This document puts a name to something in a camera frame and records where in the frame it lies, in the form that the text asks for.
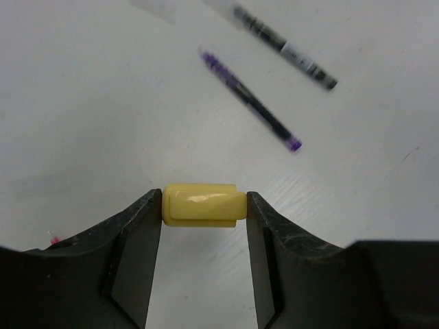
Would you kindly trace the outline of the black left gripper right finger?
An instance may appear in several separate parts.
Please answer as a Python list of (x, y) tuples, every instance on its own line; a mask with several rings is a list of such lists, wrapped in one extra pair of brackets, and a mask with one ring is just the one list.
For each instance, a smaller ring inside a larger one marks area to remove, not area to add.
[(260, 328), (437, 328), (438, 243), (330, 244), (247, 194)]

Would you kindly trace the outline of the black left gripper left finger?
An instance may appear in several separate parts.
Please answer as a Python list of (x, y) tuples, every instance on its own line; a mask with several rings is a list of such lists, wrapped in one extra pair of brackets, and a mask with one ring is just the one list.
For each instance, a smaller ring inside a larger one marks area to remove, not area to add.
[(1, 248), (2, 328), (144, 328), (162, 193), (47, 249)]

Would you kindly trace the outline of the red gel pen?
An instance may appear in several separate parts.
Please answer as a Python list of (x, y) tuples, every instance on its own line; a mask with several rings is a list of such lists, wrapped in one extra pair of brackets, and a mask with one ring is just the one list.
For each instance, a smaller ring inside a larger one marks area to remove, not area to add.
[(48, 234), (50, 235), (49, 241), (52, 245), (61, 242), (62, 239), (60, 238), (60, 236), (58, 234), (51, 232), (51, 231), (48, 231)]

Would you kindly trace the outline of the yellow cap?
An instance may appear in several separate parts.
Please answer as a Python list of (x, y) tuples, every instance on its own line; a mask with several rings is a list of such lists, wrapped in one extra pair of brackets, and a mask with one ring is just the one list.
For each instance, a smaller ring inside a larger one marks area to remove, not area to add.
[(234, 184), (170, 184), (161, 210), (170, 227), (234, 228), (247, 217), (247, 196)]

